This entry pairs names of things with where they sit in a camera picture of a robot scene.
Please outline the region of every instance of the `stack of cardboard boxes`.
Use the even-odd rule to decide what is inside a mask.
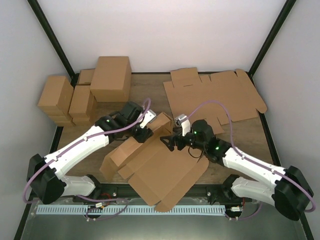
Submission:
[[[44,86],[38,107],[60,127],[72,127],[69,107],[74,94],[66,76],[49,76]]]
[[[131,66],[127,56],[100,56],[95,69],[83,69],[73,89],[65,76],[50,76],[38,103],[58,126],[91,126],[97,102],[127,102]]]

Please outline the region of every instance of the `wooden surface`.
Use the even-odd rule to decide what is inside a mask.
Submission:
[[[163,82],[171,81],[170,74],[133,74],[131,82],[130,97],[131,101],[142,104],[147,97],[151,98],[151,109],[159,114],[165,112],[172,116],[169,102],[166,96]],[[124,103],[98,103],[96,109],[96,118],[100,118],[113,111],[118,111],[124,106]],[[235,145],[245,153],[261,159],[265,162],[272,163],[272,158],[267,145],[266,137],[259,118],[253,118],[233,123],[233,139]],[[59,142],[58,148],[72,142],[74,139],[84,134],[90,127],[76,126],[65,127]],[[223,125],[225,133],[219,134],[218,137],[229,141],[229,125]],[[104,160],[105,155],[116,148],[121,141],[115,141],[108,146],[101,148],[82,160],[74,166],[67,175],[69,176],[84,176],[87,174],[94,175],[100,182],[107,181],[99,171],[99,168]],[[221,184],[230,174],[243,174],[222,167],[218,164],[209,164],[208,169],[197,181],[198,184]],[[127,180],[116,174],[113,178],[113,183],[127,183]]]

